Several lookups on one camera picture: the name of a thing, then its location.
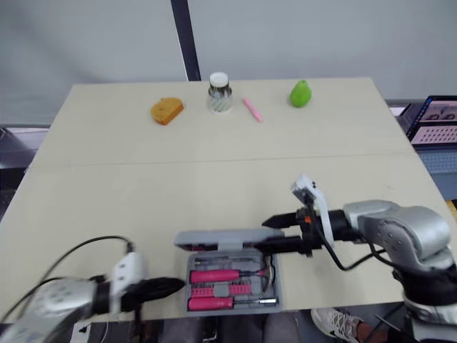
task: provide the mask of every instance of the toolbox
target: toolbox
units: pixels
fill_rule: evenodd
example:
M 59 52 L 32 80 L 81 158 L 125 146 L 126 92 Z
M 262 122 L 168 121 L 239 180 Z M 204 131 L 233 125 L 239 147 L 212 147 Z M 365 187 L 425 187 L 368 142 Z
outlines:
M 264 255 L 252 246 L 283 236 L 281 230 L 267 228 L 180 232 L 174 244 L 196 252 L 187 266 L 187 315 L 279 312 L 282 297 L 276 255 Z

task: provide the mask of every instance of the monitor screen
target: monitor screen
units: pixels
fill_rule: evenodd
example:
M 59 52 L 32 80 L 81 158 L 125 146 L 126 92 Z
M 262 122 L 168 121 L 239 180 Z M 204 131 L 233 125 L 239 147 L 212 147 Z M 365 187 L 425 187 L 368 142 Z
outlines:
M 407 136 L 416 147 L 457 146 L 457 96 L 429 96 Z

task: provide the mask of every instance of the green toy fruit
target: green toy fruit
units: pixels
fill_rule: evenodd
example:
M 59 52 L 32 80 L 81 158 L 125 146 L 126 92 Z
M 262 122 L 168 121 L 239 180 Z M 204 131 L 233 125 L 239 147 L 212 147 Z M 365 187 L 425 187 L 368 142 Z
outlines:
M 292 89 L 290 99 L 295 107 L 305 106 L 311 99 L 311 89 L 308 87 L 308 82 L 305 80 L 299 81 Z

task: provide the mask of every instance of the shoe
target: shoe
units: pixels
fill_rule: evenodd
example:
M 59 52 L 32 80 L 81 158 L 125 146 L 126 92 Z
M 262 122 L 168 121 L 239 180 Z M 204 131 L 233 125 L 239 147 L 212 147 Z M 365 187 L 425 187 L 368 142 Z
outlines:
M 343 314 L 332 307 L 312 309 L 311 318 L 317 328 L 327 336 L 358 343 L 357 325 L 363 322 L 362 319 Z

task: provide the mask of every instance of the white bracket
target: white bracket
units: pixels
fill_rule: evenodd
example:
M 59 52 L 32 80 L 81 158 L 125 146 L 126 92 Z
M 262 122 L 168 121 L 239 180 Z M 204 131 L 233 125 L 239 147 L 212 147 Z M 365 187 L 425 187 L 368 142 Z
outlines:
M 146 265 L 138 252 L 129 252 L 116 266 L 111 275 L 109 313 L 121 313 L 121 298 L 127 287 L 146 278 Z
M 322 191 L 316 187 L 316 183 L 305 174 L 302 174 L 292 184 L 291 191 L 293 195 L 295 195 L 302 203 L 303 196 L 306 192 L 308 192 L 313 197 L 314 205 L 316 206 L 317 210 L 319 210 L 321 216 L 323 235 L 325 236 L 327 242 L 333 246 L 333 232 L 331 231 L 326 198 L 323 195 Z

